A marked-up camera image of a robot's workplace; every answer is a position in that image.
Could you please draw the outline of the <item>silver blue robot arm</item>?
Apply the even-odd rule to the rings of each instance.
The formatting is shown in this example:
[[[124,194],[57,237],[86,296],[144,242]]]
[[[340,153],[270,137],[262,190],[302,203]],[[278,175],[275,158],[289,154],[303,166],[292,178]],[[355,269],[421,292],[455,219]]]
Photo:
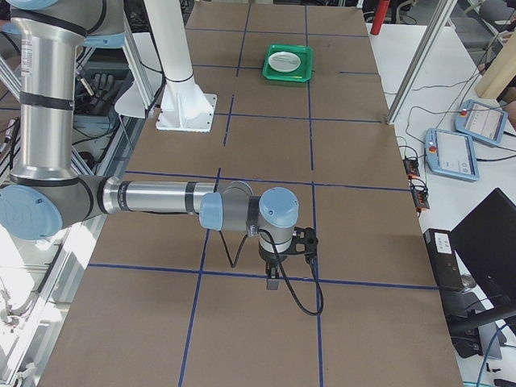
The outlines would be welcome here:
[[[268,288],[286,279],[283,263],[296,252],[299,236],[299,205],[290,190],[276,187],[256,196],[241,181],[123,181],[73,171],[76,50],[123,46],[122,2],[13,1],[10,16],[22,36],[21,158],[1,191],[1,224],[10,234],[43,239],[121,211],[195,214],[206,229],[258,236]]]

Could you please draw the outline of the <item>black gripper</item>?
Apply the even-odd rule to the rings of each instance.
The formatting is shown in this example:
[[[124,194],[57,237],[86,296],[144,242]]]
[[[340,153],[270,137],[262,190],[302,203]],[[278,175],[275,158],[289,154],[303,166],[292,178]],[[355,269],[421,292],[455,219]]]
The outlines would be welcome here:
[[[265,262],[265,273],[267,276],[266,279],[266,289],[267,290],[278,290],[280,283],[280,276],[278,271],[280,270],[279,263],[283,263],[288,255],[279,252],[278,254],[274,252],[270,252],[266,250],[262,244],[259,245],[259,255],[260,258]]]

